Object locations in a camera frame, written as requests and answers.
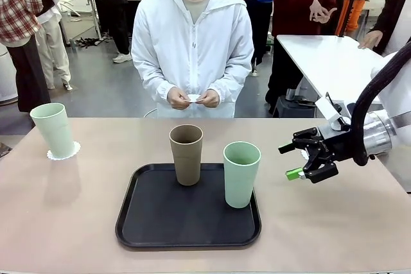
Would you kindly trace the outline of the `person's right hand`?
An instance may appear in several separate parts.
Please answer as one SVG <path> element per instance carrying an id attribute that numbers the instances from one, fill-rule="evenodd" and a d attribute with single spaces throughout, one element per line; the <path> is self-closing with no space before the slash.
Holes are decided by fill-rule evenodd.
<path id="1" fill-rule="evenodd" d="M 191 104 L 186 93 L 178 87 L 170 89 L 167 100 L 171 107 L 176 110 L 184 110 Z"/>

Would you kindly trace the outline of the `dark coat person's hand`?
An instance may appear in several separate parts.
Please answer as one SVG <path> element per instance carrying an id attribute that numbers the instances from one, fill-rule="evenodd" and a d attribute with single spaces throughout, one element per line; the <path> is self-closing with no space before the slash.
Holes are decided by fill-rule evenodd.
<path id="1" fill-rule="evenodd" d="M 382 37 L 383 33 L 380 30 L 370 31 L 364 36 L 363 40 L 359 43 L 358 48 L 373 49 L 380 43 Z"/>

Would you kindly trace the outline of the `person's left hand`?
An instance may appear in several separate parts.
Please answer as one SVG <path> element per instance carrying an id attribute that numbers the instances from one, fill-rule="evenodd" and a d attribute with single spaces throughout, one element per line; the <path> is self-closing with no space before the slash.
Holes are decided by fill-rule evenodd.
<path id="1" fill-rule="evenodd" d="M 216 108 L 220 103 L 220 97 L 215 90 L 208 89 L 197 99 L 196 103 L 207 108 Z"/>

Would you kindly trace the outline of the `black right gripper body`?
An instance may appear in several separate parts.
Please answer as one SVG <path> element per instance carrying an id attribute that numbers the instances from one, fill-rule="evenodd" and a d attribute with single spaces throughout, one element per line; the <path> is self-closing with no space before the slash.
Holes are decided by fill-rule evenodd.
<path id="1" fill-rule="evenodd" d="M 341 162 L 353 157 L 351 132 L 321 131 L 323 143 L 332 156 L 332 161 Z"/>

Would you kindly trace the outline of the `red sweater person's hand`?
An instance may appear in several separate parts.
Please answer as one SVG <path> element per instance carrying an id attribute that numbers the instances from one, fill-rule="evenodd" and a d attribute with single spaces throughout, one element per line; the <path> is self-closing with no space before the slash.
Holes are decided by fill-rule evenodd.
<path id="1" fill-rule="evenodd" d="M 328 10 L 324 8 L 318 0 L 313 0 L 310 5 L 310 21 L 325 24 L 330 20 L 335 11 L 337 11 L 337 8 Z"/>

